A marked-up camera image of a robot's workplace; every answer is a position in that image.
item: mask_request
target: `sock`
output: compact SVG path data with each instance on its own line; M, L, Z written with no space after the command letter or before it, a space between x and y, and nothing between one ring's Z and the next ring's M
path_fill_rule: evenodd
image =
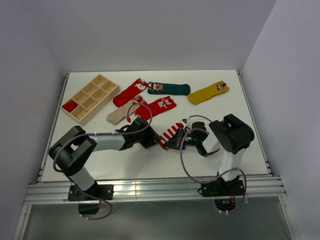
M169 95L185 95L190 93L188 84L170 84L152 82L148 83L148 94L169 94Z
M68 111L68 113L71 113L75 108L77 107L77 104L74 101L67 102L62 105L62 107Z
M196 92L190 93L188 95L188 100L192 104L200 104L203 103L218 94L225 93L229 90L229 87L224 81L218 81L211 86L200 89Z
M178 129L183 129L184 125L181 122L178 122L174 125L172 125L170 128L168 128L160 137L160 140L157 140L156 142L160 145L161 148L164 150L168 150L169 148L164 146L166 142L168 142L178 131Z
M131 105L135 103L145 103L146 101L143 99L142 96L138 95L134 99L128 101L125 105L117 108L113 112L109 113L109 115L106 117L106 120L109 123L112 123L113 125L117 125L122 121L122 119L127 117L127 113ZM129 115L133 114L139 107L140 105L135 105L130 109Z
M158 100L155 100L154 102L148 104L147 106L151 109L152 117L154 117L165 111L173 109L175 106L177 106L177 104L174 102L174 100L170 96L166 96ZM144 120L150 119L150 113L148 109L144 106L139 107L135 111L135 114L140 115L140 117L143 118Z
M134 83L132 83L127 89L115 96L112 101L118 108L122 107L136 95L145 90L147 86L148 84L139 78L135 80Z

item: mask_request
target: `white wall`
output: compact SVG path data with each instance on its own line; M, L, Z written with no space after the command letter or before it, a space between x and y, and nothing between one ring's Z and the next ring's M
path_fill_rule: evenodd
M303 239L320 236L320 1L278 0L242 71Z
M242 69L276 0L21 0L66 72Z
M0 238L7 240L39 172L63 75L22 4L0 5Z

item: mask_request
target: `wooden compartment box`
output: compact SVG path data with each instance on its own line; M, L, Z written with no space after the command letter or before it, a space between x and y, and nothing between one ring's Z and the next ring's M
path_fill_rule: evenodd
M64 103L75 102L76 108L72 112L64 109L64 104L60 108L83 126L119 92L120 88L117 84L99 74Z

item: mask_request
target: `aluminum frame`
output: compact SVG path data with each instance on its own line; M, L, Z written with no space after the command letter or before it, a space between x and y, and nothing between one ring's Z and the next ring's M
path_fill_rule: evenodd
M286 220L290 236L294 240L300 240L300 235L292 215L291 209L286 197L286 191L279 176L273 176L268 163L265 150L263 148L261 138L248 102L248 98L242 83L240 71L237 75L242 87L242 91L252 118L252 122L257 134L265 164L268 169L268 174L247 176L247 198L252 197L279 197L282 207L283 215ZM42 174L46 164L48 150L51 144L52 135L56 126L59 115L59 106L61 105L65 89L67 86L69 74L65 74L61 94L59 97L57 109L53 119L50 135L48 137L47 145L44 151L41 168L36 184L28 186L24 203L21 209L20 217L14 233L14 240L22 240L29 220L32 205L46 205L46 204L78 204L79 202L68 202L68 193L70 182L42 182ZM207 180L207 177L197 177L198 180ZM111 203L124 202L150 202L150 201L183 201L183 200L203 200L208 197L202 197L197 193L200 185L191 181L189 178L159 178L150 180L105 180L98 181L98 184L113 184L114 194ZM81 203L94 203L97 201L81 201Z

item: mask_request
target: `white table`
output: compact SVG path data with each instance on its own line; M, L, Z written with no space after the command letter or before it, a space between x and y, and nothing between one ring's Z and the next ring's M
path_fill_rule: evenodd
M240 168L247 175L268 174L265 159L257 138L246 99L235 70L188 70L188 71L122 71L122 72L72 72L69 75L62 102L71 98L96 75L111 79L123 91L136 79L142 78L149 82L189 84L191 92L205 88L218 81L225 81L230 87L226 93L198 105L191 104L186 96L172 96L177 106L174 109L155 116L152 128L161 135L172 124L190 115L203 115L212 121L221 121L224 116L234 114L247 123L255 133L255 139L246 150ZM147 90L140 95L147 103L166 95L151 95ZM101 109L83 128L87 132L112 132L127 124L123 120L117 126L107 122L106 117L117 107L110 101ZM56 125L53 131L51 146L77 123L59 110ZM186 147L183 157L185 165L192 176L215 176L220 168L223 151L204 158L195 147ZM53 160L47 156L45 162L43 182L66 181L66 177L53 170ZM135 144L125 151L98 151L91 154L85 164L90 174L96 180L140 180L157 178L186 177L182 169L179 151L163 150L159 145L144 149Z

